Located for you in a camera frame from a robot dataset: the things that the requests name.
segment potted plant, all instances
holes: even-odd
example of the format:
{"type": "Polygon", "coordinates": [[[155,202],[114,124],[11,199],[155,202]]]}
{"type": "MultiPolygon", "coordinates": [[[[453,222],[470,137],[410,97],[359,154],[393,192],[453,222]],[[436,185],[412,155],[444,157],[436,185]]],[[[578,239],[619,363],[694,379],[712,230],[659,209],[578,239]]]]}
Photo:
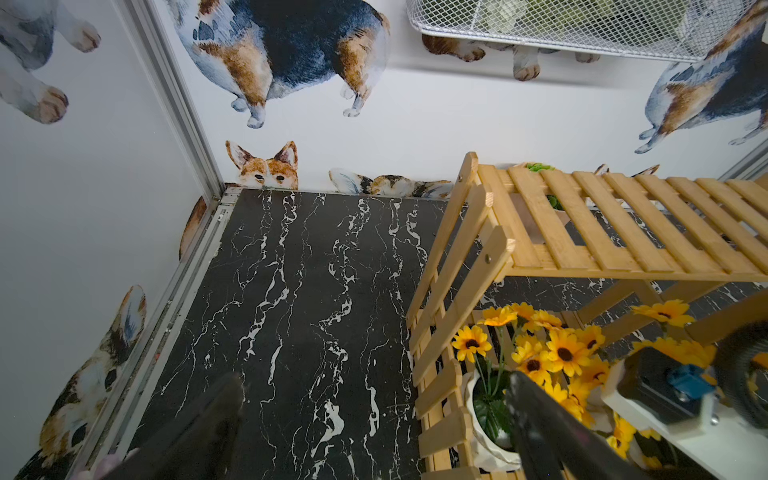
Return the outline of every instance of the potted plant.
{"type": "MultiPolygon", "coordinates": [[[[678,362],[694,364],[711,373],[710,365],[716,352],[714,346],[677,341],[666,335],[667,325],[684,326],[694,321],[685,314],[688,310],[686,303],[670,300],[653,306],[633,306],[632,310],[638,315],[655,318],[664,330],[664,336],[655,342],[644,340],[633,344],[632,353],[653,347],[678,362]]],[[[621,458],[641,468],[661,468],[677,463],[678,454],[671,445],[665,449],[641,450],[636,441],[638,436],[647,441],[665,441],[653,430],[639,432],[601,401],[601,386],[605,384],[611,364],[598,355],[605,342],[599,326],[566,328],[558,317],[546,310],[535,310],[527,303],[486,309],[483,320],[478,323],[496,329],[496,338],[502,342],[506,336],[500,329],[512,327],[514,352],[510,358],[514,364],[505,365],[506,356],[502,355],[498,366],[491,365],[486,354],[493,346],[480,326],[465,326],[453,339],[456,359],[474,366],[474,369],[468,368],[462,379],[462,396],[472,417],[474,435],[470,446],[476,466],[489,472],[520,468],[520,457],[515,452],[510,418],[503,400],[509,372],[515,369],[525,373],[577,420],[604,437],[621,458]]],[[[501,347],[502,352],[507,351],[508,346],[502,344],[501,347]]],[[[710,375],[703,377],[715,384],[710,375]]]]}

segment black marble floor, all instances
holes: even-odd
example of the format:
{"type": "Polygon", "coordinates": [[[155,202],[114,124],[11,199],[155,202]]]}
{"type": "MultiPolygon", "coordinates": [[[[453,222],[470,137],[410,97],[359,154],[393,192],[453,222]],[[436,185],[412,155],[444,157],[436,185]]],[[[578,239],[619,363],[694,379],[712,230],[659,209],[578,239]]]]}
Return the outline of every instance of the black marble floor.
{"type": "MultiPolygon", "coordinates": [[[[237,371],[246,404],[229,478],[419,478],[403,316],[443,208],[244,190],[133,445],[237,371]]],[[[576,310],[610,284],[508,278],[481,305],[576,310]]],[[[730,284],[692,310],[700,318],[757,288],[730,284]]],[[[636,336],[654,338],[648,328],[636,336]]]]}

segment dog ear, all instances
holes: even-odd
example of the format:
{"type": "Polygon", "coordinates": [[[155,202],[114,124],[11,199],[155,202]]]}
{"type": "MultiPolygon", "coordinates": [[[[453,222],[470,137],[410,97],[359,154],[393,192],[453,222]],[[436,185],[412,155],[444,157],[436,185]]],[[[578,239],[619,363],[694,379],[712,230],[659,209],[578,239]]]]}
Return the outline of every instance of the dog ear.
{"type": "Polygon", "coordinates": [[[226,146],[227,153],[230,155],[230,158],[234,162],[235,167],[237,167],[237,170],[243,170],[243,166],[245,166],[247,161],[253,158],[253,155],[249,154],[238,144],[230,143],[230,141],[227,140],[226,146]]]}
{"type": "Polygon", "coordinates": [[[371,180],[343,168],[332,168],[328,177],[342,194],[371,194],[371,180]]]}
{"type": "Polygon", "coordinates": [[[296,154],[296,144],[292,141],[288,142],[282,150],[277,152],[275,160],[285,162],[295,169],[299,163],[299,156],[296,154]]]}

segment wooden slat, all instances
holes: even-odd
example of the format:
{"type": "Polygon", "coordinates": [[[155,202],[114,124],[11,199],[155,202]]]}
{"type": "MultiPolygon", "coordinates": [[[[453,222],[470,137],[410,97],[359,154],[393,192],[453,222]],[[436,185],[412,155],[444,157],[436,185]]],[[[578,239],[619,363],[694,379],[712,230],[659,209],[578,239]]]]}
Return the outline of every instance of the wooden slat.
{"type": "Polygon", "coordinates": [[[470,435],[472,417],[466,407],[461,407],[419,435],[419,455],[424,458],[448,449],[469,439],[470,435]]]}
{"type": "Polygon", "coordinates": [[[512,199],[506,194],[501,180],[499,180],[496,168],[492,165],[481,165],[478,167],[478,176],[483,184],[491,188],[493,193],[493,212],[499,224],[508,225],[511,229],[512,238],[515,239],[515,251],[512,252],[512,259],[515,265],[526,266],[530,268],[541,267],[541,262],[533,250],[533,243],[525,231],[525,225],[512,199]]]}
{"type": "Polygon", "coordinates": [[[411,306],[408,308],[408,313],[406,314],[406,324],[408,325],[408,328],[413,327],[413,323],[416,320],[416,312],[422,307],[424,297],[429,290],[429,282],[434,275],[437,274],[437,267],[442,259],[442,253],[445,251],[445,246],[448,245],[448,240],[453,231],[453,227],[456,225],[458,216],[462,212],[464,199],[469,193],[469,187],[474,184],[477,170],[478,156],[475,152],[469,152],[464,157],[462,168],[459,170],[456,182],[453,184],[451,200],[449,200],[448,206],[445,207],[442,220],[440,220],[440,227],[438,227],[435,239],[432,241],[432,248],[429,250],[427,264],[422,272],[422,278],[419,281],[419,285],[416,287],[416,292],[413,294],[411,306]]]}
{"type": "Polygon", "coordinates": [[[573,177],[589,193],[603,215],[627,244],[635,260],[646,272],[671,272],[674,269],[661,256],[656,246],[637,225],[626,210],[621,208],[598,179],[589,172],[574,172],[573,177]]]}
{"type": "Polygon", "coordinates": [[[670,177],[667,182],[682,196],[701,210],[723,233],[739,246],[752,263],[768,273],[768,248],[739,225],[728,213],[717,206],[704,189],[683,177],[670,177]]]}
{"type": "Polygon", "coordinates": [[[630,270],[626,257],[617,252],[618,248],[571,186],[568,176],[559,170],[542,170],[541,175],[560,200],[598,265],[604,270],[630,270]]]}
{"type": "Polygon", "coordinates": [[[515,248],[515,241],[505,225],[499,225],[491,233],[477,260],[469,269],[467,277],[458,289],[443,321],[437,325],[432,340],[427,345],[422,357],[413,367],[413,384],[418,385],[440,352],[448,346],[456,330],[465,322],[480,301],[485,291],[506,264],[509,254],[515,248]]]}
{"type": "Polygon", "coordinates": [[[455,359],[443,363],[444,367],[432,380],[424,392],[419,393],[416,399],[416,416],[422,418],[435,406],[440,406],[443,399],[448,398],[451,392],[458,390],[462,384],[462,367],[455,359]]]}
{"type": "Polygon", "coordinates": [[[422,473],[422,480],[482,480],[477,467],[457,467],[422,473]]]}
{"type": "Polygon", "coordinates": [[[587,259],[576,250],[571,236],[563,226],[563,223],[554,212],[547,197],[537,188],[532,178],[533,173],[528,168],[513,167],[507,170],[509,177],[515,182],[520,195],[531,211],[541,235],[544,237],[547,248],[554,257],[559,268],[585,269],[588,267],[587,259]]]}
{"type": "Polygon", "coordinates": [[[691,210],[667,182],[653,175],[640,175],[636,178],[688,229],[691,235],[709,252],[723,270],[728,273],[749,273],[755,271],[755,266],[740,256],[723,240],[718,232],[712,230],[703,218],[691,210]]]}
{"type": "Polygon", "coordinates": [[[603,293],[581,307],[576,313],[581,322],[585,325],[589,324],[632,293],[634,293],[634,282],[631,280],[618,280],[603,293]]]}
{"type": "Polygon", "coordinates": [[[726,180],[726,184],[750,202],[753,207],[768,215],[768,190],[749,180],[726,180]]]}
{"type": "Polygon", "coordinates": [[[690,244],[682,233],[659,211],[643,194],[637,182],[623,174],[605,174],[607,182],[619,192],[636,214],[645,221],[646,225],[659,237],[659,240],[672,253],[675,260],[685,271],[694,273],[717,272],[719,267],[696,247],[690,244]]]}
{"type": "Polygon", "coordinates": [[[725,208],[736,214],[742,221],[748,223],[758,235],[768,240],[768,219],[757,210],[741,200],[739,194],[731,190],[728,185],[713,178],[699,178],[696,180],[704,190],[713,198],[721,202],[725,208]]]}
{"type": "Polygon", "coordinates": [[[439,305],[443,304],[445,295],[451,289],[453,280],[462,268],[464,259],[469,253],[469,249],[475,243],[480,232],[480,227],[485,222],[491,205],[493,204],[493,194],[488,190],[485,185],[478,185],[472,188],[467,197],[469,202],[469,208],[464,215],[464,220],[458,228],[456,238],[453,240],[451,250],[448,252],[448,256],[445,258],[445,262],[442,264],[440,273],[438,275],[437,282],[433,285],[429,294],[429,300],[424,306],[424,313],[421,316],[421,320],[414,329],[411,330],[411,338],[409,340],[409,348],[411,353],[419,344],[419,340],[424,335],[424,332],[429,329],[431,325],[435,324],[435,312],[439,305]]]}
{"type": "Polygon", "coordinates": [[[685,327],[688,334],[702,345],[710,345],[728,336],[740,326],[768,319],[768,289],[733,303],[685,327]]]}

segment yellow flower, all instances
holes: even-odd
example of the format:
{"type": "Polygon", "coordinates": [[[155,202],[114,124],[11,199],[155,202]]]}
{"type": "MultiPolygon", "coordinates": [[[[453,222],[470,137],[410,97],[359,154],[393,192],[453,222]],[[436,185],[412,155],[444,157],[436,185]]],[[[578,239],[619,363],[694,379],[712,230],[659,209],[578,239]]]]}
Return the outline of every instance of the yellow flower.
{"type": "Polygon", "coordinates": [[[538,355],[543,348],[544,346],[536,338],[523,337],[523,342],[519,343],[515,353],[512,353],[512,361],[520,365],[532,356],[538,355]]]}
{"type": "Polygon", "coordinates": [[[552,330],[549,333],[551,341],[547,342],[549,348],[550,372],[562,370],[567,376],[581,374],[581,367],[590,364],[589,351],[583,343],[579,343],[576,335],[568,332],[552,330]]]}
{"type": "Polygon", "coordinates": [[[489,308],[482,311],[483,319],[481,322],[487,326],[504,326],[512,322],[513,326],[518,325],[518,314],[512,311],[510,306],[503,308],[489,308]]]}
{"type": "Polygon", "coordinates": [[[483,333],[479,326],[475,325],[472,329],[465,326],[464,329],[460,329],[456,336],[453,337],[453,348],[458,350],[456,353],[456,359],[461,362],[464,359],[475,363],[475,353],[479,353],[485,356],[493,347],[488,342],[488,335],[483,333]]]}
{"type": "Polygon", "coordinates": [[[627,452],[629,451],[629,442],[622,442],[614,436],[610,436],[606,439],[611,448],[624,460],[627,459],[627,452]]]}
{"type": "Polygon", "coordinates": [[[594,385],[603,385],[608,380],[608,371],[611,370],[608,362],[600,360],[598,356],[592,356],[590,364],[581,369],[582,382],[589,382],[594,385]]]}
{"type": "Polygon", "coordinates": [[[568,384],[568,393],[574,398],[579,406],[586,408],[589,394],[592,393],[592,389],[595,386],[594,383],[583,382],[581,377],[572,379],[571,383],[568,384]]]}
{"type": "Polygon", "coordinates": [[[595,350],[605,343],[603,329],[597,325],[590,325],[583,330],[576,330],[576,338],[587,346],[590,353],[594,353],[595,350]]]}
{"type": "Polygon", "coordinates": [[[657,442],[661,441],[661,434],[653,429],[647,429],[647,430],[640,430],[638,432],[641,436],[645,437],[646,439],[653,439],[657,442]]]}
{"type": "Polygon", "coordinates": [[[686,324],[696,321],[692,316],[684,315],[689,306],[687,303],[683,303],[683,300],[669,300],[664,303],[655,303],[653,306],[640,305],[631,308],[638,315],[649,316],[672,326],[686,326],[686,324]]]}
{"type": "Polygon", "coordinates": [[[568,398],[568,391],[563,390],[559,383],[554,385],[549,383],[544,386],[544,391],[549,394],[557,403],[563,403],[568,398]]]}
{"type": "Polygon", "coordinates": [[[651,470],[661,468],[661,460],[659,460],[656,457],[647,457],[643,455],[643,462],[645,462],[645,466],[647,466],[651,470]]]}
{"type": "Polygon", "coordinates": [[[538,310],[531,317],[531,321],[538,326],[543,326],[547,330],[552,327],[560,328],[563,326],[563,321],[550,314],[547,310],[538,310]]]}
{"type": "Polygon", "coordinates": [[[535,313],[533,306],[528,305],[526,302],[523,302],[520,305],[513,303],[510,305],[510,308],[512,308],[513,312],[518,314],[518,318],[523,317],[526,320],[530,320],[535,313]]]}
{"type": "Polygon", "coordinates": [[[628,444],[634,437],[637,429],[627,420],[622,419],[616,412],[614,412],[614,423],[616,424],[614,437],[628,444]]]}
{"type": "Polygon", "coordinates": [[[547,371],[549,361],[546,360],[546,355],[546,352],[542,352],[538,355],[528,357],[525,361],[520,363],[518,371],[523,372],[529,379],[533,380],[539,386],[551,385],[552,377],[547,371]]]}

